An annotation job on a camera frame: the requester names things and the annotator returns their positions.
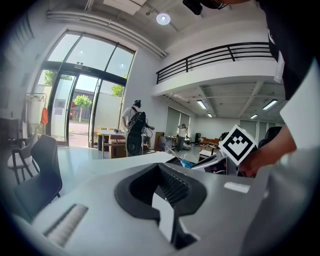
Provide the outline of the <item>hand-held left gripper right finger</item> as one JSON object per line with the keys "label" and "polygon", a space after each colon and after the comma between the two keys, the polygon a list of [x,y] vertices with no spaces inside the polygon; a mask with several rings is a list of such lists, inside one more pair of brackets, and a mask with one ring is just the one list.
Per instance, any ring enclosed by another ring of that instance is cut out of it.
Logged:
{"label": "hand-held left gripper right finger", "polygon": [[207,197],[207,189],[198,181],[168,164],[159,163],[158,195],[173,209],[170,243],[182,249],[194,243],[195,235],[183,230],[180,217],[193,215]]}

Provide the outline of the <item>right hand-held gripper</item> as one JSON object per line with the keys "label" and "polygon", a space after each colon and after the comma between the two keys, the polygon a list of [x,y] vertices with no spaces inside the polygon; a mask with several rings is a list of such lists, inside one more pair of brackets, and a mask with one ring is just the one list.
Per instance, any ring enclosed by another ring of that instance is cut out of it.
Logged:
{"label": "right hand-held gripper", "polygon": [[218,151],[194,164],[191,169],[205,171],[205,168],[210,167],[210,171],[214,174],[243,176],[245,173],[240,171],[240,164],[255,150],[257,150],[255,139],[236,124],[230,132],[220,138]]}

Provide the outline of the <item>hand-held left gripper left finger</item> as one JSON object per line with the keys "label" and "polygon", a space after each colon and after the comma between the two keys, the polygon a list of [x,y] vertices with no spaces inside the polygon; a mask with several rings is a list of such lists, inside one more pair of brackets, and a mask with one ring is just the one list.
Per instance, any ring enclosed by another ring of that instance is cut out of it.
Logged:
{"label": "hand-held left gripper left finger", "polygon": [[159,221],[160,211],[152,207],[153,195],[160,183],[157,163],[140,166],[138,172],[121,180],[114,189],[119,206],[132,217]]}

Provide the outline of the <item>person's right forearm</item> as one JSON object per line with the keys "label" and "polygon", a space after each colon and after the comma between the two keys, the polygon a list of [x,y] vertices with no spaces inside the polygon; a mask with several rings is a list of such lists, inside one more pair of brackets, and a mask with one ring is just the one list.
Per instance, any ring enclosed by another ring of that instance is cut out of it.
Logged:
{"label": "person's right forearm", "polygon": [[275,164],[282,156],[296,149],[296,143],[285,124],[273,140],[247,155],[239,165],[239,171],[247,177],[253,177],[261,167]]}

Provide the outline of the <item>white coffee table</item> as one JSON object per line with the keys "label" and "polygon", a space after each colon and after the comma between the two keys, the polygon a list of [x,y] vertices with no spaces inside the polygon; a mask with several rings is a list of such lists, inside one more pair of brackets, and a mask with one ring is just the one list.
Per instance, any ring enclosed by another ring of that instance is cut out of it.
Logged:
{"label": "white coffee table", "polygon": [[211,161],[214,158],[214,155],[216,153],[213,151],[208,151],[208,150],[201,150],[199,152],[199,156],[198,156],[198,162],[201,162],[203,160],[208,160]]}

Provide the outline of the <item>orange sofa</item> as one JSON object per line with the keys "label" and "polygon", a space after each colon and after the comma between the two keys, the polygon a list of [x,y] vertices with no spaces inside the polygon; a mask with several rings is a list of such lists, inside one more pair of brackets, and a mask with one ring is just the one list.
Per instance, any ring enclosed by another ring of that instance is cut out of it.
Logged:
{"label": "orange sofa", "polygon": [[199,145],[203,147],[218,147],[220,140],[218,138],[210,139],[206,137],[201,137],[199,139]]}

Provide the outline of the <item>white work table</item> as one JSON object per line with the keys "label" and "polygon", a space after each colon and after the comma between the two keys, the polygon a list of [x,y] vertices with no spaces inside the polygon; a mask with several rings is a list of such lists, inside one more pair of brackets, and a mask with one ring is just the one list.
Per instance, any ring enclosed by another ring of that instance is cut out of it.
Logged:
{"label": "white work table", "polygon": [[142,155],[145,140],[148,140],[146,134],[133,130],[130,132],[99,130],[98,135],[101,136],[102,157],[104,157],[105,146],[108,146],[111,159]]}

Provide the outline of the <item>dark grey chair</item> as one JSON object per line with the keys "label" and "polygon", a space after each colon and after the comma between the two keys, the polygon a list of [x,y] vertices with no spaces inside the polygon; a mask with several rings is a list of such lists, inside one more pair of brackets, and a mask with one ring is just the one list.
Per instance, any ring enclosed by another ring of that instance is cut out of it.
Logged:
{"label": "dark grey chair", "polygon": [[42,135],[31,149],[31,156],[39,167],[39,173],[14,189],[28,219],[33,219],[51,201],[60,196],[63,182],[58,159],[57,141]]}

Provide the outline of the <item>black balcony railing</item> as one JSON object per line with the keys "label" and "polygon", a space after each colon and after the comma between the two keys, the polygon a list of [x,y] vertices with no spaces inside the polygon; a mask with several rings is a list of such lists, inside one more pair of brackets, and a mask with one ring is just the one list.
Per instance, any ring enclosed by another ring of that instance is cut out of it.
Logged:
{"label": "black balcony railing", "polygon": [[269,60],[272,54],[268,42],[238,42],[201,50],[169,64],[156,72],[156,84],[200,67],[222,62]]}

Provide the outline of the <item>green tree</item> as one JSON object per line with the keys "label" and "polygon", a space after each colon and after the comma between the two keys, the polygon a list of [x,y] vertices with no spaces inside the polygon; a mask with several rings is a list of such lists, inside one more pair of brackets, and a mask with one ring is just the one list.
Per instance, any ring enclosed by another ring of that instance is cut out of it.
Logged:
{"label": "green tree", "polygon": [[112,96],[122,97],[123,94],[124,94],[124,91],[125,91],[125,87],[123,85],[120,85],[120,84],[114,84],[111,87],[111,90],[112,90]]}
{"label": "green tree", "polygon": [[92,104],[92,101],[86,95],[77,95],[73,100],[73,103],[80,109],[78,121],[81,122],[83,109],[90,107]]}

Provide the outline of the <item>white hanging badge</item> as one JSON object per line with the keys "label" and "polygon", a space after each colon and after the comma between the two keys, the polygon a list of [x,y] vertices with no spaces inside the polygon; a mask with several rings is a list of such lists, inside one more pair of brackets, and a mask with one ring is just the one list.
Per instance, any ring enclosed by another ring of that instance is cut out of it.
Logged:
{"label": "white hanging badge", "polygon": [[283,80],[283,72],[285,67],[285,61],[283,59],[282,53],[278,52],[277,66],[274,75],[274,81],[281,83]]}

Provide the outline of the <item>round ceiling lamp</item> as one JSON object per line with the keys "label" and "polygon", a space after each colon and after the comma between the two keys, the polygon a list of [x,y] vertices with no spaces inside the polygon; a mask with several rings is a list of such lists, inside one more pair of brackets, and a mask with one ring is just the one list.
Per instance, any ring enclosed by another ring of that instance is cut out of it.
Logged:
{"label": "round ceiling lamp", "polygon": [[156,16],[156,21],[162,26],[166,26],[171,22],[171,17],[167,13],[159,13]]}

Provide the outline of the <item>person's black shirt torso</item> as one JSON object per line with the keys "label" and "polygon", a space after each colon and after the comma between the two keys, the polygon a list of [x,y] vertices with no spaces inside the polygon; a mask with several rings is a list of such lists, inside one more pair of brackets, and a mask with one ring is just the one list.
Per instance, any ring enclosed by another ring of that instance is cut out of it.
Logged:
{"label": "person's black shirt torso", "polygon": [[265,13],[271,55],[284,66],[282,80],[285,99],[295,94],[307,75],[314,58],[320,58],[316,45],[317,18],[315,11],[303,3],[289,0],[256,0]]}

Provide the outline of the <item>white chair black frame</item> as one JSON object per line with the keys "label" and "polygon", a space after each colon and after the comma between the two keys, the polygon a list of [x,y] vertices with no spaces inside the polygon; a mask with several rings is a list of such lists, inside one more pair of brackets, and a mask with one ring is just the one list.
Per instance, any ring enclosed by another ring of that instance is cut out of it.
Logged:
{"label": "white chair black frame", "polygon": [[39,130],[36,128],[32,137],[18,139],[17,141],[19,142],[19,148],[15,148],[11,151],[11,156],[7,161],[7,167],[10,170],[13,170],[18,185],[21,184],[18,170],[21,170],[22,178],[24,181],[26,180],[24,170],[28,172],[31,178],[33,177],[33,174],[29,168],[31,164],[33,164],[37,173],[40,172],[31,154],[31,150],[39,138],[38,132]]}

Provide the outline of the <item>glass entrance door frame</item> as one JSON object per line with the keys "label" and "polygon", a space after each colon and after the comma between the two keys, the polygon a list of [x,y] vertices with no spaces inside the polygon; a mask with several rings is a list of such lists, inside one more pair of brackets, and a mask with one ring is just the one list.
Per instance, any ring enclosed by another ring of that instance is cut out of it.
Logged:
{"label": "glass entrance door frame", "polygon": [[[100,130],[119,129],[122,97],[111,87],[126,87],[135,52],[124,45],[94,35],[65,31],[40,65],[29,93],[46,93],[48,124],[45,135],[61,146],[97,148]],[[89,97],[82,111],[73,100]]]}

